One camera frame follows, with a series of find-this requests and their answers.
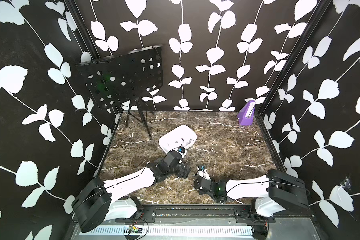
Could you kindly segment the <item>white plastic storage box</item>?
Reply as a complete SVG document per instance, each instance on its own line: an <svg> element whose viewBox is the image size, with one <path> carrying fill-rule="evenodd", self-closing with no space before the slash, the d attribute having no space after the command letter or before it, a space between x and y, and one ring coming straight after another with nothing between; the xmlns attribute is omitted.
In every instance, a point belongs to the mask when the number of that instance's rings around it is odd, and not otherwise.
<svg viewBox="0 0 360 240"><path fill-rule="evenodd" d="M196 133L189 126L181 125L162 136L159 139L159 146L166 154L178 147L183 147L187 151L194 145L196 140Z"/></svg>

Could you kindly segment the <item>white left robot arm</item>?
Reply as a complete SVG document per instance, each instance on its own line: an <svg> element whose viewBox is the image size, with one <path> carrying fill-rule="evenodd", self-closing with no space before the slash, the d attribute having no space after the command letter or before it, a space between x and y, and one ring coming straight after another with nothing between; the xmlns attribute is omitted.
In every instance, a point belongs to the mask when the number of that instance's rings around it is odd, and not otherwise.
<svg viewBox="0 0 360 240"><path fill-rule="evenodd" d="M87 233L102 222L115 219L133 219L143 211L136 197L126 200L123 197L137 190L151 187L176 175L186 179L191 167L184 163L184 147L172 149L164 158L148 163L143 169L127 176L102 181L92 179L72 202L73 219L81 232Z"/></svg>

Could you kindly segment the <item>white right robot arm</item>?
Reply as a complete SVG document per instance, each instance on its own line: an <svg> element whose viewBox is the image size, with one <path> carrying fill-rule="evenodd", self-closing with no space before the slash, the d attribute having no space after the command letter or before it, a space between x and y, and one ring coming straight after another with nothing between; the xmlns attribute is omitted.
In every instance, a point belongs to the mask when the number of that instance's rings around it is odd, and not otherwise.
<svg viewBox="0 0 360 240"><path fill-rule="evenodd" d="M254 179L218 182L212 180L205 166L200 165L197 170L193 187L214 202L252 198L251 213L266 218L282 211L303 214L309 209L305 183L279 170L269 170L266 175Z"/></svg>

